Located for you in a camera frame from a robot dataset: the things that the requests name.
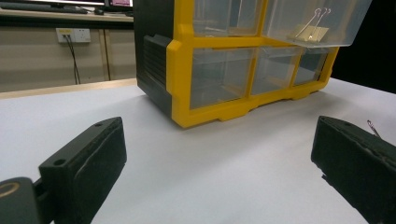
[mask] binder clip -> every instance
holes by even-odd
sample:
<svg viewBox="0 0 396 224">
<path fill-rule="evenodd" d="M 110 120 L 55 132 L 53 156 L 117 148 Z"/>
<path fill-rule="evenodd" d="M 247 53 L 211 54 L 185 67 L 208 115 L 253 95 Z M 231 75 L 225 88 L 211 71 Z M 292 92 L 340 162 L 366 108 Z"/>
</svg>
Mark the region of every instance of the binder clip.
<svg viewBox="0 0 396 224">
<path fill-rule="evenodd" d="M 319 24 L 324 16 L 329 15 L 332 10 L 328 7 L 324 7 L 323 9 L 317 8 L 315 9 L 315 14 L 311 18 L 311 20 L 306 24 L 299 24 L 294 29 L 294 31 L 288 35 L 289 39 L 299 40 L 304 42 L 320 42 L 323 36 L 329 31 L 327 27 L 320 27 Z"/>
</svg>

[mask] electrical outlet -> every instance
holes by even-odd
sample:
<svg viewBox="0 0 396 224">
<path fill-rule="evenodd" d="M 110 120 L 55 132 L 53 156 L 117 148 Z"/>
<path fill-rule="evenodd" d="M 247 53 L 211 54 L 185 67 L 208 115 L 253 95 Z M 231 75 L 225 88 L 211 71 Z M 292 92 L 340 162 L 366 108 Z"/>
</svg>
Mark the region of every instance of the electrical outlet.
<svg viewBox="0 0 396 224">
<path fill-rule="evenodd" d="M 66 36 L 69 35 L 72 42 L 76 42 L 74 38 L 74 31 L 71 28 L 56 28 L 56 35 L 59 43 L 67 43 Z"/>
<path fill-rule="evenodd" d="M 90 43 L 90 29 L 74 29 L 76 43 Z"/>
<path fill-rule="evenodd" d="M 72 43 L 90 43 L 90 29 L 56 28 L 59 43 L 67 43 L 66 36 L 70 37 Z"/>
</svg>

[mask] clear plastic drawer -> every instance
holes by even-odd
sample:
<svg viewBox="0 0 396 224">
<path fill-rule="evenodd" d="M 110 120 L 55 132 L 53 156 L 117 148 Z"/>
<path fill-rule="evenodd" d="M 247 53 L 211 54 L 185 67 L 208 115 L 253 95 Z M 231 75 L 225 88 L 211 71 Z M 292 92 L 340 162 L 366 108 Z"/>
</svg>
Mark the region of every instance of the clear plastic drawer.
<svg viewBox="0 0 396 224">
<path fill-rule="evenodd" d="M 243 97 L 253 51 L 254 49 L 195 49 L 190 108 Z"/>
<path fill-rule="evenodd" d="M 308 48 L 353 43 L 372 0 L 268 0 L 262 34 Z"/>
<path fill-rule="evenodd" d="M 296 62 L 303 53 L 301 47 L 260 48 L 251 94 L 287 88 Z"/>
<path fill-rule="evenodd" d="M 195 35 L 255 35 L 261 7 L 262 0 L 195 0 Z"/>
<path fill-rule="evenodd" d="M 294 86 L 317 81 L 327 54 L 333 51 L 333 48 L 306 49 L 299 63 Z"/>
</svg>

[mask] screw hole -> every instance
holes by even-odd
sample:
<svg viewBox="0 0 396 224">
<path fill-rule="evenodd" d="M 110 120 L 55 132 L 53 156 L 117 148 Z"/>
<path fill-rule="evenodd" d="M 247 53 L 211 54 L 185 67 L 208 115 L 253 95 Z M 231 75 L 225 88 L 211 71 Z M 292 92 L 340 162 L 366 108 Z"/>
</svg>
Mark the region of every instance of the screw hole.
<svg viewBox="0 0 396 224">
<path fill-rule="evenodd" d="M 62 165 L 66 162 L 66 160 L 57 160 L 56 162 L 54 162 L 54 165 Z"/>
</svg>

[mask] black cabinet side panel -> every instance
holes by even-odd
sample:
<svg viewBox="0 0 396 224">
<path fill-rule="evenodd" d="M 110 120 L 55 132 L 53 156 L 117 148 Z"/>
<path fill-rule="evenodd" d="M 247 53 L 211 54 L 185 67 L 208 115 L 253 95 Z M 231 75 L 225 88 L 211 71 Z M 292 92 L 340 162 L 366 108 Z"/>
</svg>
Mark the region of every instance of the black cabinet side panel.
<svg viewBox="0 0 396 224">
<path fill-rule="evenodd" d="M 137 85 L 170 118 L 172 96 L 166 91 L 166 47 L 173 38 L 174 6 L 174 0 L 134 0 Z"/>
</svg>

